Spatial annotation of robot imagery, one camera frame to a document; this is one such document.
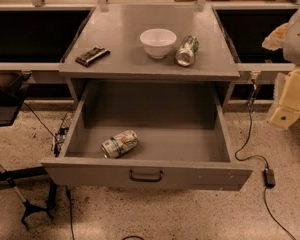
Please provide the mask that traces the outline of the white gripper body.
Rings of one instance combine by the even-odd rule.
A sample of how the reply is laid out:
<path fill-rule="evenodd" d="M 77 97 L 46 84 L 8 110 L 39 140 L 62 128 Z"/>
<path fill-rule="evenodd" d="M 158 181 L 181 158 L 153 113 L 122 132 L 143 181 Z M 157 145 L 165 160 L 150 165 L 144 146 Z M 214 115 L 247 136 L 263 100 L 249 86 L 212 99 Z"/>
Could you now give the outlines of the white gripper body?
<path fill-rule="evenodd" d="M 283 56 L 285 60 L 300 65 L 300 7 L 288 22 L 285 31 Z"/>

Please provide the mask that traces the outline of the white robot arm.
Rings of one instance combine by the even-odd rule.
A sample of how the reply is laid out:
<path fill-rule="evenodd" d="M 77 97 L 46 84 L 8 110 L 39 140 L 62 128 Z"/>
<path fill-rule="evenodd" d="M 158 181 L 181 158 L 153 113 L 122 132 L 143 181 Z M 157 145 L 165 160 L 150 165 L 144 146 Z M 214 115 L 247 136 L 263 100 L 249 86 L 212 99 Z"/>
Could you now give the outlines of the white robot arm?
<path fill-rule="evenodd" d="M 300 118 L 300 7 L 290 18 L 267 36 L 262 47 L 283 50 L 284 59 L 295 65 L 287 75 L 279 74 L 275 83 L 278 97 L 269 110 L 268 123 L 288 129 Z"/>

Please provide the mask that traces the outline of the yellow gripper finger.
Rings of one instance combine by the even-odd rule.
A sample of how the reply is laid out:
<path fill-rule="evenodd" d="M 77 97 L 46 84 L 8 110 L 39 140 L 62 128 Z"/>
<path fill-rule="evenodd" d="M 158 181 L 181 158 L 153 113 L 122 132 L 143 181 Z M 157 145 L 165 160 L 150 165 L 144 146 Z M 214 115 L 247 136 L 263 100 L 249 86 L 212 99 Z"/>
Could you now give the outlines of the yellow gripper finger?
<path fill-rule="evenodd" d="M 268 111 L 268 123 L 288 129 L 300 118 L 300 66 L 288 74 L 279 73 L 274 85 L 274 102 Z"/>

